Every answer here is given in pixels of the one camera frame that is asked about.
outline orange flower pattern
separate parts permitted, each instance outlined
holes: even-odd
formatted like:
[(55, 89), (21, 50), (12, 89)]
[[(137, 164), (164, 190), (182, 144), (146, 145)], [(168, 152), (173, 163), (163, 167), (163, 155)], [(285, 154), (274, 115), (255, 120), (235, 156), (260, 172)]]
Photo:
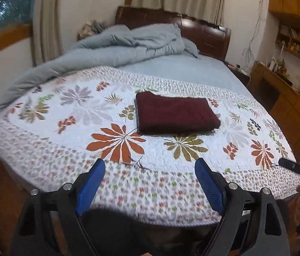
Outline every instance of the orange flower pattern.
[(95, 89), (96, 89), (96, 91), (102, 91), (109, 85), (110, 85), (109, 83), (101, 81)]
[(227, 145), (227, 147), (223, 148), (223, 151), (229, 155), (231, 160), (234, 160), (236, 156), (235, 153), (238, 150), (239, 150), (238, 147), (236, 147), (232, 142), (230, 142), (229, 145)]
[(216, 99), (210, 99), (210, 98), (208, 98), (208, 101), (209, 101), (210, 104), (211, 104), (212, 106), (214, 106), (215, 108), (217, 108), (217, 107), (219, 106), (219, 104), (218, 104), (218, 102), (217, 102)]
[(257, 166), (262, 165), (263, 168), (266, 167), (268, 169), (272, 167), (270, 158), (274, 159), (274, 155), (269, 152), (271, 149), (268, 147), (268, 144), (266, 143), (262, 146), (259, 141), (252, 140), (252, 142), (254, 144), (252, 144), (251, 147), (255, 149), (252, 152), (252, 155), (255, 156), (255, 164)]
[(61, 134), (66, 129), (66, 126), (75, 124), (75, 118), (70, 116), (69, 118), (65, 118), (63, 121), (58, 122), (58, 134)]
[(23, 105), (23, 103), (17, 103), (15, 104), (12, 108), (10, 108), (6, 114), (4, 115), (4, 118), (8, 118), (9, 114), (14, 114), (16, 112), (15, 108), (20, 109), (21, 105)]
[(101, 158), (105, 157), (112, 152), (110, 160), (113, 162), (120, 162), (120, 157), (122, 157), (123, 163), (131, 163), (131, 148), (134, 152), (138, 154), (144, 154), (144, 149), (134, 141), (145, 142), (146, 140), (141, 138), (142, 135), (137, 132), (133, 133), (132, 130), (129, 133), (126, 133), (127, 127), (123, 125), (120, 128), (117, 124), (111, 123), (111, 129), (109, 128), (100, 128), (104, 134), (92, 134), (91, 136), (96, 139), (96, 142), (91, 142), (87, 146), (87, 150), (97, 151), (103, 149)]

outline gray flower pattern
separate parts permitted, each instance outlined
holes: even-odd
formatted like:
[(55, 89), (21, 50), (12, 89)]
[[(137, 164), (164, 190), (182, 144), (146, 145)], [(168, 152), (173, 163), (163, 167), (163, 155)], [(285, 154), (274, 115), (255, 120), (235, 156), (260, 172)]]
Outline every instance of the gray flower pattern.
[(63, 101), (61, 105), (66, 104), (72, 104), (73, 102), (78, 102), (78, 104), (81, 106), (81, 102), (86, 102), (88, 98), (91, 98), (89, 94), (91, 91), (88, 89), (88, 87), (80, 88), (78, 85), (75, 86), (75, 89), (68, 89), (67, 92), (63, 92), (60, 99)]
[(248, 135), (242, 132), (242, 125), (230, 122), (228, 117), (225, 117), (225, 120), (221, 122), (220, 129), (226, 135), (228, 143), (232, 142), (237, 147), (244, 147), (244, 144), (248, 144)]
[(85, 126), (102, 124), (103, 119), (112, 122), (112, 117), (108, 114), (111, 109), (113, 109), (113, 106), (96, 99), (82, 106), (77, 106), (71, 115), (76, 117), (77, 122), (82, 122)]
[(268, 129), (271, 129), (276, 134), (276, 136), (279, 137), (279, 139), (282, 139), (284, 137), (283, 132), (274, 120), (264, 120), (264, 123)]

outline metal screw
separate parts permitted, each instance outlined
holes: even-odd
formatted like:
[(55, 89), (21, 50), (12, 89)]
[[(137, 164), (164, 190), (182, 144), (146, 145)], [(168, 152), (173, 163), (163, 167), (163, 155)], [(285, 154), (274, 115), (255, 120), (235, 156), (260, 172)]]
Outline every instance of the metal screw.
[(233, 182), (229, 183), (228, 186), (229, 186), (230, 189), (237, 189), (238, 188), (238, 185), (233, 183)]
[(64, 184), (64, 186), (62, 188), (66, 191), (69, 191), (72, 188), (72, 184), (71, 183), (66, 183), (66, 184)]
[(269, 195), (271, 193), (270, 189), (268, 189), (268, 188), (263, 188), (262, 192), (266, 195)]
[(38, 189), (32, 189), (32, 191), (30, 192), (31, 195), (37, 195), (39, 193)]

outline nightstand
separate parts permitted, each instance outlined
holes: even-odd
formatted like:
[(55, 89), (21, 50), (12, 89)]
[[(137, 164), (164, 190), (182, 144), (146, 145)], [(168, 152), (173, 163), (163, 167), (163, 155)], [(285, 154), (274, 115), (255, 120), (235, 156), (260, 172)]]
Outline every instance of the nightstand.
[(230, 65), (229, 63), (225, 63), (230, 71), (243, 83), (245, 87), (247, 87), (248, 83), (251, 80), (251, 76), (238, 70), (235, 66)]

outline blue-gray comforter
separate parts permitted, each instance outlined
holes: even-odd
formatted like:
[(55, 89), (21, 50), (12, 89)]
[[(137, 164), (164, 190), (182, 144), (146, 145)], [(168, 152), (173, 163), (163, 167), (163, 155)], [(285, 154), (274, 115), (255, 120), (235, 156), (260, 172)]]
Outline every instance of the blue-gray comforter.
[(198, 50), (191, 41), (181, 37), (175, 24), (154, 24), (129, 30), (113, 26), (99, 35), (77, 42), (63, 56), (28, 70), (17, 78), (0, 99), (0, 110), (29, 89), (74, 70), (108, 65), (119, 67), (172, 54), (190, 54)]

